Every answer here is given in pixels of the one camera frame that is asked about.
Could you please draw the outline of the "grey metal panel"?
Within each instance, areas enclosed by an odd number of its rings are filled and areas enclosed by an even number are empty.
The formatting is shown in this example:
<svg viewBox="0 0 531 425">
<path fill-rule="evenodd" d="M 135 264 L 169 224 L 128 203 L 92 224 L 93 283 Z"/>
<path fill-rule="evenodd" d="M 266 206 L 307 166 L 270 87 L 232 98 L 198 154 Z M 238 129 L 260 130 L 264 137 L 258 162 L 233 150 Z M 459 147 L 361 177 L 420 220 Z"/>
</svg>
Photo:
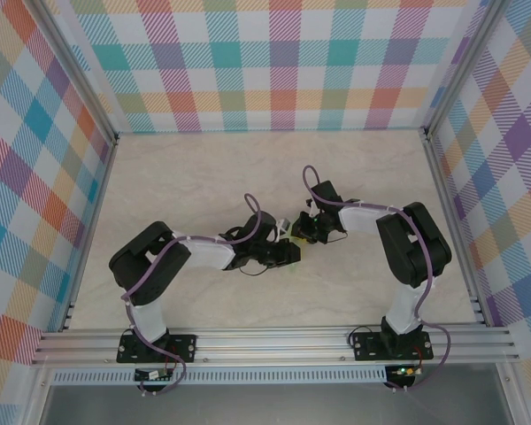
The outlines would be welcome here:
<svg viewBox="0 0 531 425">
<path fill-rule="evenodd" d="M 185 386 L 159 397 L 131 387 L 58 386 L 40 425 L 513 425 L 496 396 L 444 399 L 354 384 Z"/>
</svg>

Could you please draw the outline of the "black circuit board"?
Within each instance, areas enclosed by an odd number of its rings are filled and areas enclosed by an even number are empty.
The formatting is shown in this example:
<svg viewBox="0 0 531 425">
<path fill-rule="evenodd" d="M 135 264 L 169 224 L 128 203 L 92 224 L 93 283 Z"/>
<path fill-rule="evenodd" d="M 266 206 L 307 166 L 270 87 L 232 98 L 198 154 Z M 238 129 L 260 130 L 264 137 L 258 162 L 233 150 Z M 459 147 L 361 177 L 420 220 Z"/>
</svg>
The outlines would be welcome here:
<svg viewBox="0 0 531 425">
<path fill-rule="evenodd" d="M 137 382 L 169 382 L 173 377 L 172 369 L 140 369 L 134 372 L 134 379 Z"/>
</svg>

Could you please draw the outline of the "aluminium front rail beam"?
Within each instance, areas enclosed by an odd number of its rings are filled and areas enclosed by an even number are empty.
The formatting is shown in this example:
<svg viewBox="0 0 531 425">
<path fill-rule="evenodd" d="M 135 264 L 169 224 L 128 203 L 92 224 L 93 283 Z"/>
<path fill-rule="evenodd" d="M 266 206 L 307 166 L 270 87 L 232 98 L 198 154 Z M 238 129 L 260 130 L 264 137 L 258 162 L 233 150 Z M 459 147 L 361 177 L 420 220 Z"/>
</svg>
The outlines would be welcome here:
<svg viewBox="0 0 531 425">
<path fill-rule="evenodd" d="M 500 363 L 520 360 L 510 331 L 479 324 L 447 327 L 450 338 L 429 328 L 434 358 L 451 364 Z M 195 366 L 333 366 L 351 365 L 351 328 L 172 328 L 172 334 L 196 335 Z M 113 366 L 120 329 L 69 329 L 41 337 L 35 366 Z"/>
</svg>

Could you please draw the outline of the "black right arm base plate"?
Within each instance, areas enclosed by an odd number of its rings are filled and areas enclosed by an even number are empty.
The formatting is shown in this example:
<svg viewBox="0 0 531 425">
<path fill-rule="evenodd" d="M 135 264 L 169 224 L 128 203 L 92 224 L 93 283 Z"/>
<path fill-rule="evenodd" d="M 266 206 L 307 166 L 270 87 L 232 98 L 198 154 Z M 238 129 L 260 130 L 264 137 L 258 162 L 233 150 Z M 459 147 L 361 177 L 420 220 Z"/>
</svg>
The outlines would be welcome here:
<svg viewBox="0 0 531 425">
<path fill-rule="evenodd" d="M 381 332 L 354 332 L 349 334 L 355 361 L 368 360 L 429 360 L 434 358 L 429 334 L 425 331 L 415 332 L 399 344 L 386 345 Z"/>
</svg>

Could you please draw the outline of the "aluminium table side rail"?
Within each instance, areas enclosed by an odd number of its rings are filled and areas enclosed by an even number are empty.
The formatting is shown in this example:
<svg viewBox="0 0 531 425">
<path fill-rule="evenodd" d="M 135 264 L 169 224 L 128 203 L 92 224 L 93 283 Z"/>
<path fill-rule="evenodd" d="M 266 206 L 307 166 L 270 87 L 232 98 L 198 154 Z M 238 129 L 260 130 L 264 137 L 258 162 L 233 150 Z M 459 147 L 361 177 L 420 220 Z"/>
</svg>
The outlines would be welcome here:
<svg viewBox="0 0 531 425">
<path fill-rule="evenodd" d="M 67 322 L 71 320 L 72 310 L 76 304 L 76 300 L 79 294 L 81 287 L 82 278 L 84 275 L 85 267 L 88 261 L 90 249 L 94 239 L 94 234 L 96 231 L 96 226 L 100 217 L 102 204 L 104 201 L 104 195 L 107 190 L 107 186 L 110 180 L 113 164 L 117 155 L 117 149 L 119 147 L 119 135 L 116 135 L 112 141 L 111 148 L 109 149 L 109 155 L 107 159 L 106 168 L 104 170 L 104 175 L 101 180 L 101 184 L 97 190 L 95 203 L 93 204 L 94 208 L 90 217 L 90 223 L 86 228 L 84 234 L 83 245 L 80 249 L 78 262 L 76 263 L 76 268 L 72 274 L 72 279 L 69 283 L 66 297 L 64 298 L 61 310 L 61 316 L 58 319 L 58 322 L 55 326 L 56 332 L 63 332 L 67 327 Z"/>
<path fill-rule="evenodd" d="M 481 289 L 476 281 L 475 273 L 470 262 L 469 254 L 464 245 L 460 226 L 458 223 L 458 217 L 456 215 L 456 208 L 446 184 L 445 177 L 443 176 L 442 169 L 440 168 L 439 161 L 435 153 L 435 147 L 427 135 L 424 128 L 419 130 L 419 137 L 425 152 L 427 162 L 432 174 L 435 187 L 438 192 L 442 211 L 446 219 L 446 224 L 452 240 L 452 248 L 456 253 L 457 262 L 461 269 L 464 282 L 466 284 L 468 297 L 470 304 L 474 311 L 475 319 L 478 323 L 484 326 L 489 326 L 489 313 L 488 308 L 482 305 L 481 302 Z"/>
</svg>

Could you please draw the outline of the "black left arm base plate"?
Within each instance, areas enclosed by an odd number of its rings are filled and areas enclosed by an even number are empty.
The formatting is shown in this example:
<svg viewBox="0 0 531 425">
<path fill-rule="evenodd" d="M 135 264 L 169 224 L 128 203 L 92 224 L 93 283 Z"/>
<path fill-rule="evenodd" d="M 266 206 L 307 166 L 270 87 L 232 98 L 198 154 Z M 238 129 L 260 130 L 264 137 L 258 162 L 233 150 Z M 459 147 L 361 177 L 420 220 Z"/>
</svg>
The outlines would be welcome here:
<svg viewBox="0 0 531 425">
<path fill-rule="evenodd" d="M 153 343 L 159 349 L 181 357 L 186 363 L 192 363 L 196 353 L 196 335 L 161 336 Z M 116 362 L 131 363 L 165 363 L 166 356 L 145 345 L 135 333 L 126 333 L 120 337 Z"/>
</svg>

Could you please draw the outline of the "aluminium frame post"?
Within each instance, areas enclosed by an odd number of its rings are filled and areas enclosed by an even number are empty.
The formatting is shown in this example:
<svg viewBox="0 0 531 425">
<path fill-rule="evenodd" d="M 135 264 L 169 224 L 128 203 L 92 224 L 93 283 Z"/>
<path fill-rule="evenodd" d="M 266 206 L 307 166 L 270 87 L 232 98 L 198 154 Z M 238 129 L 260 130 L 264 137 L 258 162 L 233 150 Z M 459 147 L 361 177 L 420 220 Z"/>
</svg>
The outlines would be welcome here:
<svg viewBox="0 0 531 425">
<path fill-rule="evenodd" d="M 499 20 L 504 16 L 504 13 L 511 2 L 512 0 L 491 0 L 489 2 L 482 19 L 479 21 L 476 31 L 470 38 L 465 51 L 461 55 L 460 63 L 450 80 L 450 84 L 446 87 L 446 90 L 444 90 L 428 124 L 421 129 L 425 143 L 433 142 L 437 130 L 447 118 L 448 113 L 466 82 L 466 79 L 476 66 L 482 52 L 487 47 L 487 44 L 493 35 Z"/>
<path fill-rule="evenodd" d="M 70 44 L 66 41 L 59 29 L 53 14 L 50 12 L 44 0 L 22 0 L 38 27 L 43 31 L 45 38 L 50 44 L 58 62 L 64 68 L 69 80 L 73 83 L 81 96 L 83 103 L 88 107 L 95 123 L 110 141 L 112 146 L 118 144 L 119 136 L 105 113 L 95 91 L 75 57 Z"/>
</svg>

